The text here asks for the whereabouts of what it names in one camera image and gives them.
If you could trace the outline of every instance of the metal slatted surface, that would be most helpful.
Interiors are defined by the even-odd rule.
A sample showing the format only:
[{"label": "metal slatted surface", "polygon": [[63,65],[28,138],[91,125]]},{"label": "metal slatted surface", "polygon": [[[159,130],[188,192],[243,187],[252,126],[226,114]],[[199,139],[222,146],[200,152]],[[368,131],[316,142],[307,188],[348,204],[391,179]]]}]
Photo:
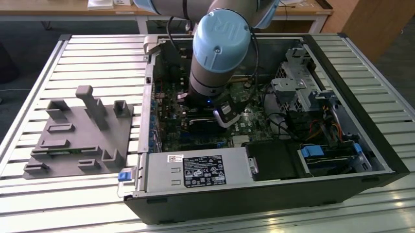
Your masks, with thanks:
[{"label": "metal slatted surface", "polygon": [[135,105],[127,166],[137,162],[144,62],[140,35],[73,36],[60,51],[15,143],[0,180],[0,232],[388,232],[415,227],[415,123],[394,91],[338,35],[316,35],[327,57],[411,174],[342,204],[147,226],[121,203],[116,174],[24,180],[23,167],[45,125],[48,99],[81,105],[75,87],[91,84],[104,104]]}]

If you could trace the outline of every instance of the power supply label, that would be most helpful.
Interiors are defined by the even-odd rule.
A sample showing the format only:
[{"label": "power supply label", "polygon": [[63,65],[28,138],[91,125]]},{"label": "power supply label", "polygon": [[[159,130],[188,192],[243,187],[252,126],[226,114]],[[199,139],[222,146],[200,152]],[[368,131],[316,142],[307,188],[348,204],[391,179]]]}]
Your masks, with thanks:
[{"label": "power supply label", "polygon": [[183,158],[187,188],[227,184],[222,155]]}]

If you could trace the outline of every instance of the motherboard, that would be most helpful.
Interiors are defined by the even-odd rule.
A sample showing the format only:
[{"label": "motherboard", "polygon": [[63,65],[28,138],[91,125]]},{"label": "motherboard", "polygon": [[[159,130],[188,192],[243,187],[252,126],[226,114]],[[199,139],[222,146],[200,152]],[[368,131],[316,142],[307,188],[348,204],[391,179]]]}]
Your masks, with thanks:
[{"label": "motherboard", "polygon": [[[234,101],[246,100],[251,88],[250,81],[230,83],[227,91]],[[274,138],[260,103],[252,103],[238,123],[226,129],[218,125],[212,107],[189,108],[177,103],[183,90],[180,83],[156,84],[163,152],[240,147],[246,142]]]}]

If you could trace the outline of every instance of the wooden cabinet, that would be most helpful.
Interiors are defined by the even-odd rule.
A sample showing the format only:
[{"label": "wooden cabinet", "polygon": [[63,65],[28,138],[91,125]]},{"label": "wooden cabinet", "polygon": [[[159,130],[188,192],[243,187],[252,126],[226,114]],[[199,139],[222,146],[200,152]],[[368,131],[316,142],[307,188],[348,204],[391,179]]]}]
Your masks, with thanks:
[{"label": "wooden cabinet", "polygon": [[415,14],[415,0],[327,0],[334,8],[322,33],[344,32],[368,59],[382,56]]}]

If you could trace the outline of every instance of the ur robot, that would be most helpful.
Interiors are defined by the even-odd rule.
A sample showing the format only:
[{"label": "ur robot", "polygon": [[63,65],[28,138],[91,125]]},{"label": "ur robot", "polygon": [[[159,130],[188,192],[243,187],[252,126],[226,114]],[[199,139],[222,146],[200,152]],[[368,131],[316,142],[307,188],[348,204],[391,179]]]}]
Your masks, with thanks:
[{"label": "ur robot", "polygon": [[135,0],[137,7],[198,23],[188,92],[179,96],[196,105],[212,105],[222,127],[240,118],[248,102],[223,96],[236,67],[246,58],[252,28],[270,26],[279,0]]}]

